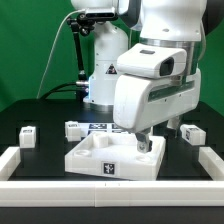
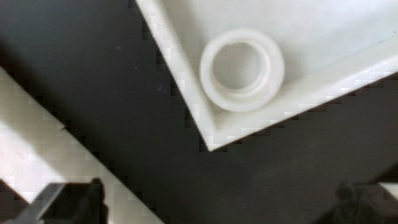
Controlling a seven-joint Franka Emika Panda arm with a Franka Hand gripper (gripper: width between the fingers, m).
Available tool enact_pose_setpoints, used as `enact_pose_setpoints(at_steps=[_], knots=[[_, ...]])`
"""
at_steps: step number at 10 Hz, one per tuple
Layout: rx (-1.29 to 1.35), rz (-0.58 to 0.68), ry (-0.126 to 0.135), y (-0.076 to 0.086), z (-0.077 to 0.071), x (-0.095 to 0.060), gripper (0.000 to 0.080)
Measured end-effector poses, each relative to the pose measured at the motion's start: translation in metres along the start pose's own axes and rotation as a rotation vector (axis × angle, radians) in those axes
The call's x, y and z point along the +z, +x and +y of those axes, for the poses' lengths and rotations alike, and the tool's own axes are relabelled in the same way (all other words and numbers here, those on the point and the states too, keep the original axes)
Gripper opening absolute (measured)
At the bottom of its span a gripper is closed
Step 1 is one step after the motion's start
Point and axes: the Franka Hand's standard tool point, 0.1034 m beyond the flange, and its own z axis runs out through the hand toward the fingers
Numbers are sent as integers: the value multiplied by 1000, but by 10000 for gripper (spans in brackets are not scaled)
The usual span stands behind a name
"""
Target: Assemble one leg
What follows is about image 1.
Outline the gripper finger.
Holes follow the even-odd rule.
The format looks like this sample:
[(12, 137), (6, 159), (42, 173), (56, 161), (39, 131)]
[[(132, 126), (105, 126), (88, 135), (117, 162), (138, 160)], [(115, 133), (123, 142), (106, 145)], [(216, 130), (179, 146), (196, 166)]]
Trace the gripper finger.
[(137, 150), (141, 153), (148, 153), (152, 150), (152, 141), (148, 133), (136, 133)]
[(180, 117), (174, 117), (168, 120), (166, 125), (166, 131), (169, 136), (173, 136), (173, 137), (177, 136), (180, 123), (181, 123)]

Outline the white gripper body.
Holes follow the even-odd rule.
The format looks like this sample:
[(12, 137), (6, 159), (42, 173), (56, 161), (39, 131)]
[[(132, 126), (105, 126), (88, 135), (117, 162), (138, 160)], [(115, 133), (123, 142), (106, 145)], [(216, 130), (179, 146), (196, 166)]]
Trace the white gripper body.
[(115, 88), (114, 123), (138, 133), (189, 112), (198, 104), (200, 85), (199, 69), (188, 75), (182, 86), (171, 86), (170, 78), (153, 80), (121, 75)]

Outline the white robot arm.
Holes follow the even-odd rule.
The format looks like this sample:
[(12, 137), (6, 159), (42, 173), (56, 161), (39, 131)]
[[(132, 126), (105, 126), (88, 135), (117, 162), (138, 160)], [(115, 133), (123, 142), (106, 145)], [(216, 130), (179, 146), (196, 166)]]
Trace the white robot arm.
[(196, 108), (205, 35), (224, 19), (224, 0), (71, 0), (85, 34), (96, 29), (89, 78), (92, 105), (113, 106), (113, 120), (151, 150), (148, 133)]

